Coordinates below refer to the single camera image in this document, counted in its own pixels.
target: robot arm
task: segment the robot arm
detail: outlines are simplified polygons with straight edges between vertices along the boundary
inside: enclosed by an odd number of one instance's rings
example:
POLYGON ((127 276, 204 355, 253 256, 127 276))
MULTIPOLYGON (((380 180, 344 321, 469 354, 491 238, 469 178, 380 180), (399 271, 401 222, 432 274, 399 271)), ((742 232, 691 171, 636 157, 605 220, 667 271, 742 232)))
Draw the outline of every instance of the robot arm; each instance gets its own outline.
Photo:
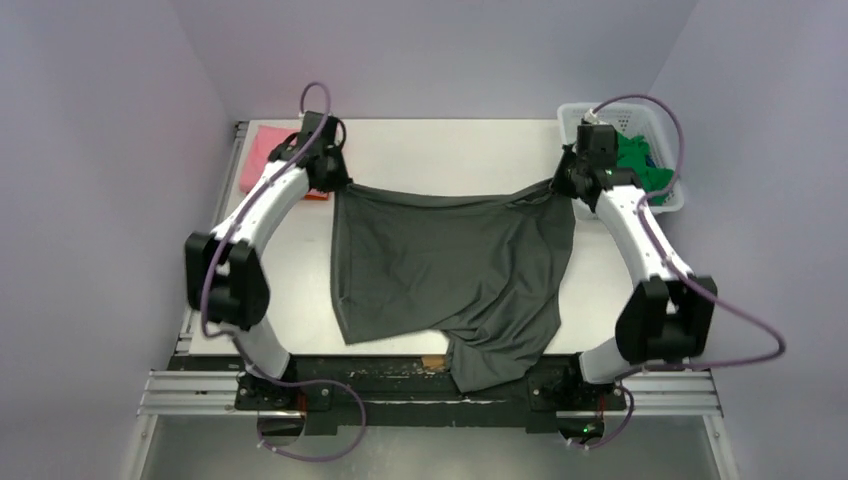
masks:
MULTIPOLYGON (((679 362, 703 353, 713 304, 690 291, 660 258, 638 215, 645 196, 630 169, 618 168, 617 133, 610 125, 580 125, 574 148, 566 147, 551 188, 587 203, 612 234, 621 252, 633 294, 619 315, 615 336, 579 356, 582 382, 608 384, 634 367, 654 360, 679 362)), ((716 292, 710 277, 697 276, 675 253, 653 214, 648 226, 677 268, 716 292)))
POLYGON ((341 149, 335 143, 336 128, 343 128, 343 124, 330 116, 324 129, 316 132, 321 117, 322 114, 306 112, 301 132, 271 152, 259 182, 235 211, 210 233, 193 233, 185 244, 188 302, 199 310, 212 254, 237 224, 216 266, 209 294, 209 321, 229 331, 253 364, 274 378, 283 375, 290 354, 280 344, 266 316, 270 291, 259 258, 280 222, 310 188, 335 191, 351 182, 341 149), (297 151, 292 141, 304 145, 313 134, 319 137, 301 161, 271 181, 297 151))

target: gray floor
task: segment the gray floor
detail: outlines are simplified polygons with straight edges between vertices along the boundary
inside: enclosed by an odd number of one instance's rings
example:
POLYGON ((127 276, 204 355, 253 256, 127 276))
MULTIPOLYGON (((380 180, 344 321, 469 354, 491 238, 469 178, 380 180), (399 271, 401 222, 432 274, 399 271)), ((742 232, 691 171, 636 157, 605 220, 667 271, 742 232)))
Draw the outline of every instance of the gray floor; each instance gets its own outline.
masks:
MULTIPOLYGON (((143 478, 718 478, 699 417, 637 417, 615 442, 588 454, 567 450, 559 435, 527 435, 519 429, 371 428, 353 453, 317 465, 257 449, 255 422, 245 417, 160 418, 143 478)), ((290 448, 329 453, 354 433, 343 428, 338 437, 302 438, 290 448)))

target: gray cloth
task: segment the gray cloth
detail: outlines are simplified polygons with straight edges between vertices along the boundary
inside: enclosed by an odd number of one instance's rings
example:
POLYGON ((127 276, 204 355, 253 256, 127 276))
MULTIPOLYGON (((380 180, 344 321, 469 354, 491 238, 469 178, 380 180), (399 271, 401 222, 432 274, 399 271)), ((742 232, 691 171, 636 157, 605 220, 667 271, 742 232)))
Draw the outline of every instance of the gray cloth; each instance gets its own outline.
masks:
POLYGON ((338 192, 331 278, 345 342, 437 329, 461 391, 523 376, 559 328, 574 237, 571 200, 548 183, 477 197, 338 192))

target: white wall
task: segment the white wall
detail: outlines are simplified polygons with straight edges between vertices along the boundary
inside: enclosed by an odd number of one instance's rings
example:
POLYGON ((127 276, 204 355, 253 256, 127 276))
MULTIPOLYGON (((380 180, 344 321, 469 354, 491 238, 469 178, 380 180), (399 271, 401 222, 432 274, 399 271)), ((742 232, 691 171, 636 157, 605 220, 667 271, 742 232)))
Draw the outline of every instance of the white wall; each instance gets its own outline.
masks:
MULTIPOLYGON (((848 469, 848 4, 701 1, 651 92, 680 115, 689 199, 671 237, 762 314, 786 357, 716 372, 742 478, 848 469)), ((773 348, 723 312, 711 358, 773 348)))
POLYGON ((3 0, 0 65, 2 477, 117 478, 231 123, 164 0, 3 0))
POLYGON ((239 119, 290 117, 316 78, 346 117, 551 118, 647 92, 695 3, 174 0, 239 119))

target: white tabletop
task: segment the white tabletop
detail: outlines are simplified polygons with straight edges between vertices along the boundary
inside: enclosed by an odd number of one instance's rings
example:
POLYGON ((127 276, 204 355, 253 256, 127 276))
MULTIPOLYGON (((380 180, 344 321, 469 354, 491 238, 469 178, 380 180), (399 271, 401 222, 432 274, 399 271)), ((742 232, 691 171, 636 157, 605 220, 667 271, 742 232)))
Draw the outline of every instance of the white tabletop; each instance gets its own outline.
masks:
MULTIPOLYGON (((348 173, 359 184, 430 195, 508 194, 553 175, 561 155, 554 120, 346 120, 348 173)), ((241 172, 260 125, 298 128, 297 120, 254 120, 247 130, 241 172)), ((244 198, 230 186, 229 214, 244 198)), ((274 233, 262 255, 271 289, 268 317, 282 345, 295 354, 443 354, 437 331, 345 345, 330 302, 333 201, 302 201, 274 233)), ((546 353, 567 354, 607 340, 632 286, 624 261, 597 220, 577 221, 574 250, 560 285, 562 326, 546 353)), ((235 354, 227 339, 207 340, 197 328, 192 355, 235 354)))

